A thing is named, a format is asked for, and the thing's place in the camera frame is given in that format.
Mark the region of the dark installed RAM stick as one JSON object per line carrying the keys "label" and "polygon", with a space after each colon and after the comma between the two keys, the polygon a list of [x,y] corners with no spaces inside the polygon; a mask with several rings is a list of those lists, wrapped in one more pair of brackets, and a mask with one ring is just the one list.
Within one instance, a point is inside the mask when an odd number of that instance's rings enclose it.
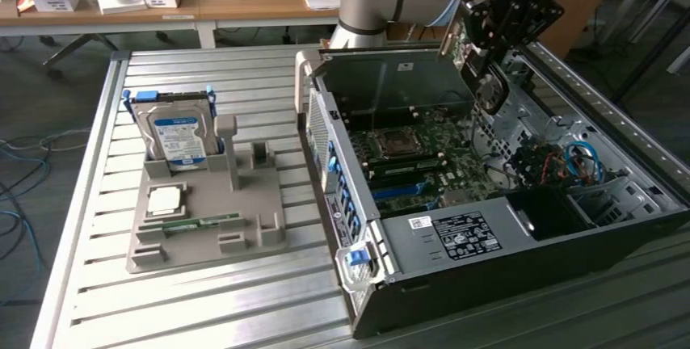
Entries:
{"label": "dark installed RAM stick", "polygon": [[396,175],[407,172],[417,172],[432,170],[441,164],[441,160],[439,158],[428,158],[428,159],[407,159],[407,160],[393,160],[389,159],[385,162],[376,162],[369,164],[369,170],[376,175]]}

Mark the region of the grey power supply unit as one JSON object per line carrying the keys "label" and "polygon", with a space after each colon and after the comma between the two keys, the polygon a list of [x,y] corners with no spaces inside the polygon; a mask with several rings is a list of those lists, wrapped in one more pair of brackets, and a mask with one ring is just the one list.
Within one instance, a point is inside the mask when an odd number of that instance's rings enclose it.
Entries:
{"label": "grey power supply unit", "polygon": [[399,280],[483,262],[536,244],[504,197],[391,217],[380,227]]}

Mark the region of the silver chipset heatsink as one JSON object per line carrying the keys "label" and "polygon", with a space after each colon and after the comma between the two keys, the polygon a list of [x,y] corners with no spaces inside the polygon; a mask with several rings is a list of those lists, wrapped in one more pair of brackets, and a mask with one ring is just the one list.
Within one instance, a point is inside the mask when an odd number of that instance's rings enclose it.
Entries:
{"label": "silver chipset heatsink", "polygon": [[444,207],[452,207],[475,202],[478,199],[467,191],[445,191],[440,197]]}

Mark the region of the green loose RAM stick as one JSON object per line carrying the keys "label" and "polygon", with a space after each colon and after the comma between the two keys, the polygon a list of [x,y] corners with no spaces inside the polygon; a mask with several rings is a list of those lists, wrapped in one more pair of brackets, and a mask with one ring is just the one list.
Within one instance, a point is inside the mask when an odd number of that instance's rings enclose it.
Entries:
{"label": "green loose RAM stick", "polygon": [[229,213],[225,215],[212,216],[212,217],[199,217],[187,220],[171,221],[165,222],[161,225],[161,229],[165,233],[180,233],[200,229],[208,229],[216,227],[221,221],[231,220],[239,218],[237,213]]}

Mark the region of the grey parts rack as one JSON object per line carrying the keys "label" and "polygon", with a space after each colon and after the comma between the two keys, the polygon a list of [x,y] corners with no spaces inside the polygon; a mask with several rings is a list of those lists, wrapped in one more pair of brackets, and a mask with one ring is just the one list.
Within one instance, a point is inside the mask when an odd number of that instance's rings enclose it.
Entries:
{"label": "grey parts rack", "polygon": [[[172,172],[164,161],[145,161],[137,190],[137,204],[127,271],[141,273],[220,260],[264,257],[288,246],[275,153],[265,141],[236,149],[236,118],[215,118],[223,150],[207,158],[205,167]],[[183,218],[145,217],[148,193],[153,187],[183,189]],[[165,233],[165,222],[237,213],[239,218],[216,227]]]}

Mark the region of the wooden desk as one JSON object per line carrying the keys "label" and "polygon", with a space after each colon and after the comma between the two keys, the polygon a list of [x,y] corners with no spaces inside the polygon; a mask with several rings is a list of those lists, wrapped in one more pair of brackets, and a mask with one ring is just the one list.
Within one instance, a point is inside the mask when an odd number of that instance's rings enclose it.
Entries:
{"label": "wooden desk", "polygon": [[18,13],[16,0],[0,1],[0,36],[60,36],[193,30],[201,48],[215,48],[213,31],[231,27],[331,25],[337,11],[313,11],[304,0],[181,0],[177,8],[112,15],[93,0],[73,12]]}

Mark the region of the black Nvidia graphics card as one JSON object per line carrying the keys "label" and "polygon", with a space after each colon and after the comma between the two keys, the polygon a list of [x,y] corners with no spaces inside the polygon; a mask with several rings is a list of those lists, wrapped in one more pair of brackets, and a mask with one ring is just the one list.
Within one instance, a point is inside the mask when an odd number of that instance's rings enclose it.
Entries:
{"label": "black Nvidia graphics card", "polygon": [[437,58],[452,63],[480,110],[495,115],[507,101],[507,79],[498,65],[500,62],[494,47],[475,45],[462,20],[448,24]]}

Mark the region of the green motherboard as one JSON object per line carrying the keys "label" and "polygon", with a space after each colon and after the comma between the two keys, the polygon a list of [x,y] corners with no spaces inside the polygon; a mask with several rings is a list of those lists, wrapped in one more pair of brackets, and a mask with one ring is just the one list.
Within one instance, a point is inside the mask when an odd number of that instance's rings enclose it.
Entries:
{"label": "green motherboard", "polygon": [[[474,154],[468,145],[467,130],[471,119],[448,107],[427,109],[409,108],[401,112],[387,112],[380,117],[357,116],[345,121],[352,149],[371,194],[385,188],[425,183],[417,196],[401,196],[375,200],[380,217],[391,218],[432,209],[445,208],[440,197],[445,191],[467,191],[482,201],[503,189],[488,175],[484,161],[488,157]],[[379,149],[375,133],[385,129],[409,129],[417,140],[417,152],[399,157],[385,157]],[[369,164],[389,159],[439,158],[441,164],[427,171],[393,175],[376,175]]]}

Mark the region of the metal disk bay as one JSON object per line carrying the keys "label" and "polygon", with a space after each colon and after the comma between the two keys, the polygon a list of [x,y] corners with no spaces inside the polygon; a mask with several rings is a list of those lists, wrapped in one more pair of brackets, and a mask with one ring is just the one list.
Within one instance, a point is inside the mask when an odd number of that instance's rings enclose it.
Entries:
{"label": "metal disk bay", "polygon": [[592,228],[648,219],[664,211],[648,186],[627,176],[588,187],[567,187],[564,192]]}

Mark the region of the hard disk with blue caddy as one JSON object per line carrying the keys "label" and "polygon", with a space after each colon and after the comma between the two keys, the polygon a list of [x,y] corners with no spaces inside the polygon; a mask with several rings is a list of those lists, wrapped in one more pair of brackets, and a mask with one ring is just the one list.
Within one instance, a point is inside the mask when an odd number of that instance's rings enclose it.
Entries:
{"label": "hard disk with blue caddy", "polygon": [[172,172],[204,168],[207,158],[223,148],[215,129],[215,91],[124,90],[121,100],[137,124],[148,160],[164,161]]}

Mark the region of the metal CPU socket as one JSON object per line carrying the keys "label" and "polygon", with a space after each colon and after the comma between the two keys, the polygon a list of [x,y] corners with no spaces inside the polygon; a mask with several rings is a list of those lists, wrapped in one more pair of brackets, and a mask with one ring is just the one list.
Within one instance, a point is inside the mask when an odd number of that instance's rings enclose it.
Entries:
{"label": "metal CPU socket", "polygon": [[385,157],[399,157],[417,152],[417,140],[409,129],[379,130],[375,139]]}

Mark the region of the silver CPU chip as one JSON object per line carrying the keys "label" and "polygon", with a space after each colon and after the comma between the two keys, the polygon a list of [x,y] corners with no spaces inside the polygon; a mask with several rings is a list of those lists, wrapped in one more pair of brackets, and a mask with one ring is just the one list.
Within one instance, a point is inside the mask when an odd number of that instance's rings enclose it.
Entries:
{"label": "silver CPU chip", "polygon": [[183,218],[183,189],[179,186],[153,187],[148,193],[145,217]]}

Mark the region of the black open PC case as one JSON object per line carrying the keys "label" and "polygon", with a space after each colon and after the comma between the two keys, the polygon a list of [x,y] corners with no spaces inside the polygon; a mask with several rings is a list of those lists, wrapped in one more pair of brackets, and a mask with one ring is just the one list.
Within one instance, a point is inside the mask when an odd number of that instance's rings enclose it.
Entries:
{"label": "black open PC case", "polygon": [[[598,278],[648,243],[690,225],[690,168],[544,47],[515,49],[499,65],[510,91],[495,115],[474,101],[451,62],[431,45],[299,52],[295,90],[305,95],[299,131],[351,333],[377,337],[439,317]],[[345,121],[432,107],[471,119],[474,154],[504,187],[535,246],[399,280],[381,218]],[[618,177],[648,186],[664,211],[600,228],[586,224],[567,187]],[[371,262],[351,267],[345,254]]]}

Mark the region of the white table leg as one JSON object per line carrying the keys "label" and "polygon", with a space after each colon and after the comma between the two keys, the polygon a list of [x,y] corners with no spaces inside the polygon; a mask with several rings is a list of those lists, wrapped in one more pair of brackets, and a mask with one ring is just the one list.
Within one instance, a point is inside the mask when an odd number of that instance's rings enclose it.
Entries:
{"label": "white table leg", "polygon": [[676,74],[680,71],[682,67],[688,62],[690,62],[690,45],[683,50],[683,52],[678,55],[678,57],[674,59],[674,61],[670,63],[670,65],[666,68],[666,72],[668,74]]}

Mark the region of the blue expansion slot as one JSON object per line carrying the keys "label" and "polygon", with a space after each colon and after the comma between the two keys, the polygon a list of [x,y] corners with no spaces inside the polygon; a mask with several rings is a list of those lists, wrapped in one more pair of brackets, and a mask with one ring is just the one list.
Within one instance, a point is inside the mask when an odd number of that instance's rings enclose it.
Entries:
{"label": "blue expansion slot", "polygon": [[417,196],[425,188],[425,183],[415,183],[401,187],[391,187],[372,193],[375,200],[393,199],[401,196]]}

